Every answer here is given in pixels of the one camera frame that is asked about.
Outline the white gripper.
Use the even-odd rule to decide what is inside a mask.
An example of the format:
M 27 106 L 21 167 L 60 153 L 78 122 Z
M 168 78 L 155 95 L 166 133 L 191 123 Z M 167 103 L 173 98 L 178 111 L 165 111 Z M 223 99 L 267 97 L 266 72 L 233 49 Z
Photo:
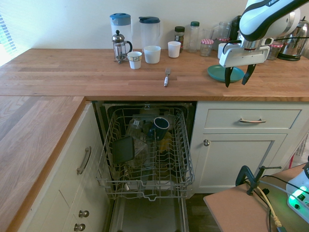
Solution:
M 225 86 L 229 87 L 231 74 L 236 66 L 248 65 L 247 71 L 242 79 L 246 85 L 257 64 L 263 63 L 268 56 L 269 46 L 261 46 L 253 51 L 247 51 L 239 44 L 219 44 L 219 64 L 225 67 Z

